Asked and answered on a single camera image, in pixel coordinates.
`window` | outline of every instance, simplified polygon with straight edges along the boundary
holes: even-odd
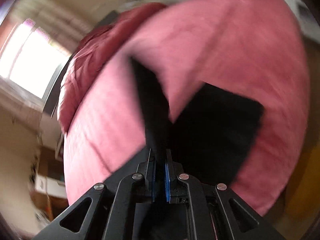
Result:
[[[6,44],[0,57],[0,75],[45,101],[69,56],[28,19],[16,28]]]

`bed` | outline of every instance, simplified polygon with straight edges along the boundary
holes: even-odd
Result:
[[[133,173],[144,161],[144,126],[128,55],[157,74],[172,122],[203,82],[264,107],[254,143],[231,183],[264,215],[295,167],[308,118],[305,53],[285,2],[148,3],[89,33],[68,66],[58,105],[69,204],[108,178],[116,190],[113,175]]]

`metal screw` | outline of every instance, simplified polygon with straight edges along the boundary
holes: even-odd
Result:
[[[226,190],[227,189],[227,185],[224,183],[219,183],[217,185],[218,190]]]
[[[102,190],[104,188],[104,184],[99,182],[93,186],[95,190]]]
[[[179,179],[187,180],[187,179],[189,179],[189,175],[186,174],[186,173],[181,173],[181,174],[179,175]]]
[[[135,174],[132,175],[132,178],[136,179],[136,180],[142,179],[142,174],[141,173],[135,173]]]

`triangular cutout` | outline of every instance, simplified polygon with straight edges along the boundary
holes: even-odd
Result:
[[[74,233],[79,232],[91,203],[91,198],[85,198],[73,211],[71,211],[70,214],[68,214],[60,222],[60,225]]]
[[[242,233],[256,228],[259,223],[235,199],[231,198],[229,204]]]

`pink blanket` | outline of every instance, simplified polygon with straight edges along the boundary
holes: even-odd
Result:
[[[69,113],[60,107],[60,121],[68,130],[64,167],[70,204],[145,143],[128,55],[157,74],[173,122],[203,82],[264,106],[255,144],[232,188],[265,214],[295,167],[308,117],[308,70],[299,27],[286,3],[190,0],[144,22],[95,81],[86,84],[90,89],[76,98],[81,103],[72,122],[66,121]],[[97,65],[92,62],[89,67]],[[72,73],[68,71],[66,79]],[[68,96],[68,86],[75,84],[82,83],[64,84],[60,103]]]

